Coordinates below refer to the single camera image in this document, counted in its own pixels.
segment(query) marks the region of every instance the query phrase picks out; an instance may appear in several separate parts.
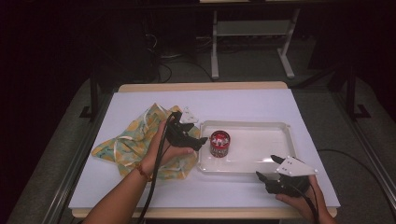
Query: hand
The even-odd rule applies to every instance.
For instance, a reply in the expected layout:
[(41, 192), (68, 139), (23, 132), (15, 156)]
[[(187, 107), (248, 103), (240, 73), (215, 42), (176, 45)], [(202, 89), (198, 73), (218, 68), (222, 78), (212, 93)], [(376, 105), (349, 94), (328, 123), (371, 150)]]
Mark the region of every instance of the hand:
[[(314, 206), (316, 206), (316, 200), (318, 201), (317, 210), (319, 213), (319, 222), (322, 224), (336, 223), (327, 210), (323, 192), (318, 185), (317, 178), (314, 175), (311, 175), (308, 178), (312, 188), (309, 188), (305, 195), (311, 199)], [(295, 208), (303, 218), (310, 221), (311, 223), (315, 223), (314, 214), (303, 197), (294, 198), (285, 194), (277, 194), (276, 199)]]
[[(158, 131), (154, 134), (151, 142), (148, 146), (148, 152), (141, 161), (143, 171), (151, 175), (154, 170), (154, 163), (157, 158), (158, 149), (161, 142), (161, 137), (163, 135), (163, 129), (165, 127), (166, 121), (162, 121), (158, 127)], [(163, 144), (163, 158), (161, 159), (161, 165), (165, 165), (167, 162), (172, 160), (174, 157), (183, 156), (193, 153), (193, 149), (190, 147), (173, 147), (170, 146), (168, 140), (165, 139)]]

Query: red container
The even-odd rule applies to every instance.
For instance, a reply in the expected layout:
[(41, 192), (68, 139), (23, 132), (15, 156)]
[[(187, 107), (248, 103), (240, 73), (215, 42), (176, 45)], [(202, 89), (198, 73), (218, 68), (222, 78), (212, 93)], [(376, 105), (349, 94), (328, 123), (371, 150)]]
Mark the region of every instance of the red container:
[(227, 156), (231, 137), (224, 131), (215, 131), (210, 136), (210, 153), (214, 157), (222, 158)]

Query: white tray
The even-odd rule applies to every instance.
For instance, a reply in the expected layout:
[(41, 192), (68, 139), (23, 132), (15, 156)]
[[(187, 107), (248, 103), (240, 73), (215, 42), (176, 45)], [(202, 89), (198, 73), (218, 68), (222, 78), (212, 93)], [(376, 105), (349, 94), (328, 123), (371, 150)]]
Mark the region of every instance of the white tray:
[(247, 174), (259, 171), (274, 174), (279, 164), (271, 155), (296, 157), (290, 126), (283, 122), (244, 122), (207, 120), (201, 124), (201, 136), (218, 130), (230, 137), (228, 155), (216, 158), (210, 153), (210, 140), (199, 150), (197, 166), (203, 172)]

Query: cloth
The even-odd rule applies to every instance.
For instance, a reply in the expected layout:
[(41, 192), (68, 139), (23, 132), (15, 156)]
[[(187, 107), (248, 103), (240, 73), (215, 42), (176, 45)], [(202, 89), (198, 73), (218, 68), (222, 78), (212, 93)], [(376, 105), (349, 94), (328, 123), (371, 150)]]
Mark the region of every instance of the cloth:
[[(158, 131), (161, 121), (166, 120), (172, 112), (180, 111), (177, 105), (169, 110), (154, 104), (139, 118), (132, 121), (128, 128), (119, 136), (109, 139), (97, 146), (93, 151), (94, 157), (114, 161), (122, 176), (128, 175), (137, 162), (146, 155), (152, 137)], [(198, 138), (200, 130), (193, 127), (189, 136)], [(160, 167), (157, 178), (159, 179), (184, 179), (197, 162), (197, 154), (177, 157)]]

